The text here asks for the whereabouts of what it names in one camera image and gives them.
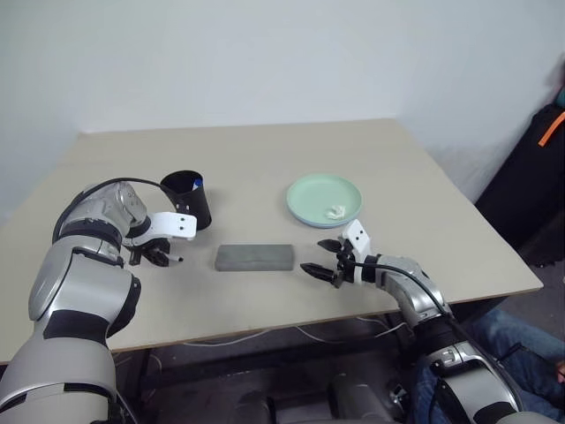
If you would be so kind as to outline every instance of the beige tabletop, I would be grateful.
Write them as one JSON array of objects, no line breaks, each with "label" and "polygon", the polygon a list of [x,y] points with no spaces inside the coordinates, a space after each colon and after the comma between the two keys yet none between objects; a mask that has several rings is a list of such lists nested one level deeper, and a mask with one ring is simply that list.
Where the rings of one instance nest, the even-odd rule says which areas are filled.
[{"label": "beige tabletop", "polygon": [[[82,134],[55,171],[0,228],[0,360],[29,337],[27,296],[58,214],[84,186],[114,177],[159,181],[197,170],[213,222],[193,242],[173,246],[185,261],[134,267],[142,291],[132,323],[109,340],[113,349],[174,344],[255,329],[380,313],[396,308],[374,287],[340,290],[298,266],[331,267],[315,243],[340,229],[319,230],[286,208],[289,185],[310,172],[332,172],[363,194],[359,220],[373,252],[410,256],[449,302],[527,292],[541,282],[394,120],[308,125],[192,128]],[[154,187],[135,185],[153,211],[172,210]],[[291,243],[293,271],[218,272],[225,243]]]}]

